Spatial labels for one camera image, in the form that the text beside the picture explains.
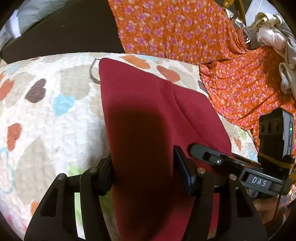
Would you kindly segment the person's right hand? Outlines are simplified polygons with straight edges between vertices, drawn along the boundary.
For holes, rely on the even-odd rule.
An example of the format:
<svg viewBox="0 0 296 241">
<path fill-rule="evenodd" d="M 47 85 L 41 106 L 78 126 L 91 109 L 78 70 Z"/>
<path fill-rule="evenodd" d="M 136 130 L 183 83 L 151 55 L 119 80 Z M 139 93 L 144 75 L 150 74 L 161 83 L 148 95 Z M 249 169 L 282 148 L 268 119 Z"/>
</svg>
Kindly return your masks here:
<svg viewBox="0 0 296 241">
<path fill-rule="evenodd" d="M 290 215 L 293 203 L 290 198 L 273 196 L 254 199 L 253 204 L 260 219 L 269 232 L 277 232 Z"/>
</svg>

